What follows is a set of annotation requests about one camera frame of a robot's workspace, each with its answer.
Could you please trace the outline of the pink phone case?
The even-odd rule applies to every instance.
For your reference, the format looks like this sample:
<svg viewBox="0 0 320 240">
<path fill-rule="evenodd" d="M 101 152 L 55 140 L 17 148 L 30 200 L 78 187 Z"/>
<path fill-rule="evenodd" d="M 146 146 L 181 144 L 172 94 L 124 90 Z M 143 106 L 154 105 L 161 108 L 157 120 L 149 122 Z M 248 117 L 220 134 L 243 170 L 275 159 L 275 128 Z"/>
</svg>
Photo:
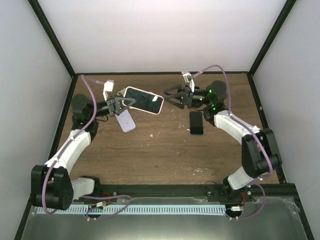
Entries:
<svg viewBox="0 0 320 240">
<path fill-rule="evenodd" d="M 124 98 L 135 99 L 129 108 L 146 112 L 153 115 L 158 115 L 164 104 L 164 98 L 153 92 L 138 89 L 132 86 L 128 86 L 124 90 Z"/>
</svg>

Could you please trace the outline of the blue smartphone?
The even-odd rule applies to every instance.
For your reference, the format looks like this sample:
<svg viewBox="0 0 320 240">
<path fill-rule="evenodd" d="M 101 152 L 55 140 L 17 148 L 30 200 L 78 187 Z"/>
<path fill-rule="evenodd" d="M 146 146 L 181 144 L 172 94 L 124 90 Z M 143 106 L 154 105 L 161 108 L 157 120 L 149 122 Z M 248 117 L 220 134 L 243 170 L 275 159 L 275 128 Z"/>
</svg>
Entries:
<svg viewBox="0 0 320 240">
<path fill-rule="evenodd" d="M 199 111 L 191 111 L 189 113 L 189 129 L 190 134 L 201 136 L 204 134 L 203 115 Z"/>
</svg>

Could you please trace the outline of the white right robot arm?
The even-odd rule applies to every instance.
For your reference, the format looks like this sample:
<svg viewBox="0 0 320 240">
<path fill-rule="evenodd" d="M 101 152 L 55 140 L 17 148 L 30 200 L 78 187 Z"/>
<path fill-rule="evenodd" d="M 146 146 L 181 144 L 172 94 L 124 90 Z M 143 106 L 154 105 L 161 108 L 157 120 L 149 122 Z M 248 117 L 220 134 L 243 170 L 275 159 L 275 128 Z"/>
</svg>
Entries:
<svg viewBox="0 0 320 240">
<path fill-rule="evenodd" d="M 241 144 L 241 166 L 222 184 L 223 198 L 232 202 L 240 196 L 241 190 L 256 179 L 278 169 L 282 165 L 282 158 L 271 129 L 250 125 L 226 107 L 224 101 L 228 92 L 228 84 L 220 80 L 212 82 L 206 89 L 200 89 L 190 81 L 166 89 L 164 99 L 180 109 L 202 107 L 200 117 Z"/>
</svg>

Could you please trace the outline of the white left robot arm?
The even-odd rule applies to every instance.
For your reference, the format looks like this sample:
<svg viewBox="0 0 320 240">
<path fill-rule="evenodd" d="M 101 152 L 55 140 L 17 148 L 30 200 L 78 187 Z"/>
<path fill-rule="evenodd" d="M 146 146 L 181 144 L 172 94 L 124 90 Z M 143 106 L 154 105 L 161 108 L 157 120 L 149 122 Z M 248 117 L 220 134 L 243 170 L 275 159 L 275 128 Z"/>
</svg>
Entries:
<svg viewBox="0 0 320 240">
<path fill-rule="evenodd" d="M 101 198 L 98 177 L 84 175 L 71 180 L 71 170 L 95 138 L 99 127 L 97 118 L 118 116 L 135 102 L 123 96 L 112 96 L 100 102 L 83 94 L 72 98 L 72 128 L 67 140 L 44 165 L 36 165 L 31 170 L 31 204 L 34 207 L 65 211 L 78 198 L 86 197 L 91 202 Z"/>
</svg>

